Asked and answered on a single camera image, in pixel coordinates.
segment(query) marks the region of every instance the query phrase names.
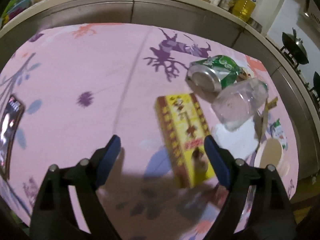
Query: cooking oil bottle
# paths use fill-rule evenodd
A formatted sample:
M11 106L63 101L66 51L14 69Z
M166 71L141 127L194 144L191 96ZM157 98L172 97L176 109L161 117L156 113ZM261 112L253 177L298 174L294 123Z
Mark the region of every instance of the cooking oil bottle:
M256 7L257 0L237 0L232 14L247 22Z

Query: yellow box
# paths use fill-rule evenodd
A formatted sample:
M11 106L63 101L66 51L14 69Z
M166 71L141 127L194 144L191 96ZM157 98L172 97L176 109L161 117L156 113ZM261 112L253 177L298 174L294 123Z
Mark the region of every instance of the yellow box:
M204 138L210 134L207 121L194 95L161 96L156 113L179 187L189 188L214 176L208 162L206 171L195 169L195 150L204 151Z

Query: phone screen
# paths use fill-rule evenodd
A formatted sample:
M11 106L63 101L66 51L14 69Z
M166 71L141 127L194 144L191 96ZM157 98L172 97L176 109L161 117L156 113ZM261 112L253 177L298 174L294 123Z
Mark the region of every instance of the phone screen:
M24 112L24 105L14 96L9 97L0 122L0 168L4 179L9 178L9 165L14 135Z

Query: pink tablecloth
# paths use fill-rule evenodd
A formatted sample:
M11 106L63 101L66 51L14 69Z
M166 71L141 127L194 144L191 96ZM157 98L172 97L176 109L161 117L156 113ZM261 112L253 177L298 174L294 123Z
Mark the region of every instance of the pink tablecloth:
M143 25L85 24L33 36L0 76L5 82L1 104L15 93L26 106L13 144L11 190L1 179L1 196L28 224L25 209L32 211L49 165L73 166L117 134L124 151L98 196L120 236L202 239L219 209L200 196L217 180L191 190L175 187L154 103L161 95L191 92L185 82L189 63L215 55L233 58L268 84L270 99L280 98L260 61L191 34ZM212 128L218 119L201 91L197 97ZM282 179L290 197L297 184L298 155L281 100L269 123L278 118L288 138L284 158L290 170ZM74 208L85 229L78 205Z

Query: kitchen counter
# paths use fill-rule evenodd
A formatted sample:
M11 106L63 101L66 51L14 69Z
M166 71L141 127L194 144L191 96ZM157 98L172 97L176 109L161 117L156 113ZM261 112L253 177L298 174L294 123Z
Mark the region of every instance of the kitchen counter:
M71 24L80 24L88 22L129 22L145 25L155 25L159 27L172 28L186 33L195 34L209 40L217 41L225 46L231 47L251 57L255 57L263 62L271 77L279 71L283 76L288 75L293 83L289 83L284 77L283 82L287 81L289 87L295 87L295 96L300 93L300 101L305 108L304 115L306 120L312 120L314 123L313 132L317 137L314 139L315 148L319 145L320 140L320 119L318 113L313 105L313 102L304 87L304 84L297 76L295 71L285 60L285 58L278 52L278 50L260 33L250 27L248 24L233 16L229 12L211 5L202 0L43 0L27 10L23 11L13 20L11 20L0 31L0 43L3 42L4 57L0 59L0 67L3 68L7 60L11 57L14 51L21 46L30 36L41 30ZM115 5L108 13L106 12L107 5ZM95 4L99 8L90 9L91 5ZM157 10L149 10L148 6L161 5ZM125 11L118 9L119 6L126 6ZM60 17L53 17L54 14L59 14ZM255 49L250 41L260 42L259 46L265 50L261 56L265 58L265 62L259 56L252 52ZM275 64L268 66L269 59L274 59ZM287 94L281 94L282 98L290 97ZM283 100L286 108L290 108L286 100ZM296 123L296 132L300 129L300 123ZM318 163L320 157L316 154L312 163ZM307 165L305 165L305 172L299 177L305 177L307 174Z

